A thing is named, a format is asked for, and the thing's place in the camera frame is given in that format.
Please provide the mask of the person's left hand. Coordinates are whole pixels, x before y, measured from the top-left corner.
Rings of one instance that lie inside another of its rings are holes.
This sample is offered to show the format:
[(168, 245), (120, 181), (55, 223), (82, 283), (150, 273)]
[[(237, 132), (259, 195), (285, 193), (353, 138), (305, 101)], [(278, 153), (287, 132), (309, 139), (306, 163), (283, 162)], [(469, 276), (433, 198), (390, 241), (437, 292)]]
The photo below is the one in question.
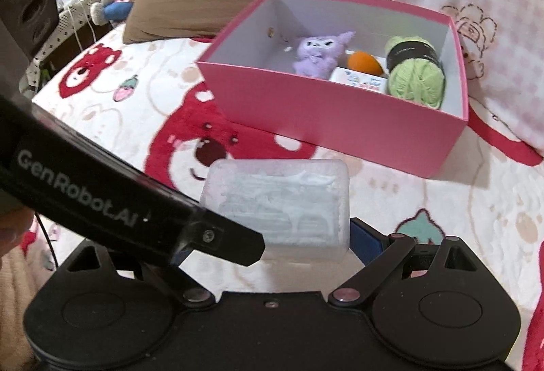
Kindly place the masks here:
[(0, 257), (3, 258), (11, 249), (18, 246), (25, 233), (30, 229), (34, 211), (22, 207), (1, 215), (0, 222)]

